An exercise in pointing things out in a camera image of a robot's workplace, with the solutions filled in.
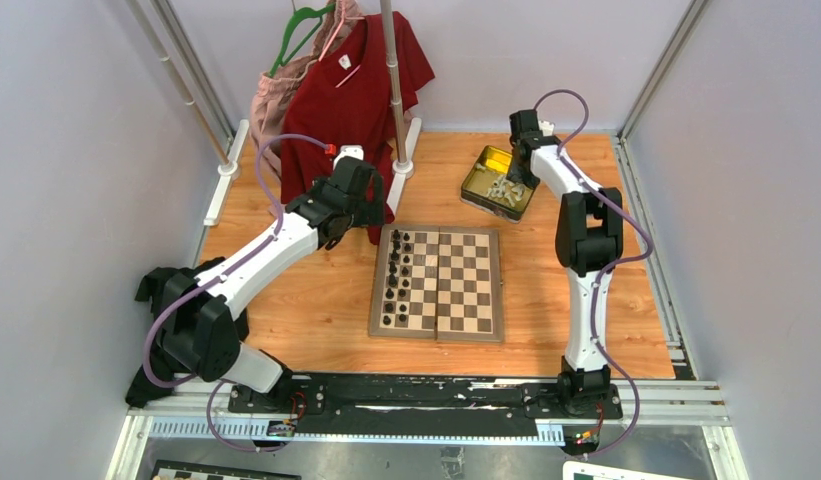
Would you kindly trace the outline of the yellow metal tin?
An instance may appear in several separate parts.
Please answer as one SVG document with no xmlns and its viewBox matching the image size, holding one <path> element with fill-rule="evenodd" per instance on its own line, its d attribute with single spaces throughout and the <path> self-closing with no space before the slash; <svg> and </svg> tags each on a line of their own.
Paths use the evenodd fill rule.
<svg viewBox="0 0 821 480">
<path fill-rule="evenodd" d="M 460 198 L 485 212 L 519 223 L 534 190 L 508 179 L 511 158 L 505 150 L 485 146 L 461 184 Z"/>
</svg>

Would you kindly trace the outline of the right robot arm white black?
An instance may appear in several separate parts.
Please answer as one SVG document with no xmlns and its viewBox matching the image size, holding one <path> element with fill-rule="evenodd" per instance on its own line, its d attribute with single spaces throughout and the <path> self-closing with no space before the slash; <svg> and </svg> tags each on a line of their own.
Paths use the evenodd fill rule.
<svg viewBox="0 0 821 480">
<path fill-rule="evenodd" d="M 618 189 L 605 189 L 575 165 L 562 140 L 543 128 L 534 109 L 509 116 L 512 160 L 508 178 L 531 188 L 542 183 L 559 201 L 555 254 L 566 270 L 570 327 L 552 398 L 570 417 L 582 417 L 610 395 L 611 369 L 605 356 L 606 310 L 612 273 L 621 258 L 624 229 L 613 210 Z"/>
</svg>

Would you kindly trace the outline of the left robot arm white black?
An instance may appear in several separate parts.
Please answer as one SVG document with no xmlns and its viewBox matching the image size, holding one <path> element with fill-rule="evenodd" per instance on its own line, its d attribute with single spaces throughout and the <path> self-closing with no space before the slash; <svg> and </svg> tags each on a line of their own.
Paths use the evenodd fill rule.
<svg viewBox="0 0 821 480">
<path fill-rule="evenodd" d="M 220 264 L 164 283 L 163 306 L 146 341 L 205 382 L 226 380 L 254 391 L 269 413 L 284 411 L 292 386 L 289 369 L 248 346 L 236 320 L 250 302 L 297 261 L 335 247 L 354 228 L 381 226 L 385 218 L 383 178 L 359 146 L 343 146 L 328 177 L 291 201 L 275 222 Z"/>
</svg>

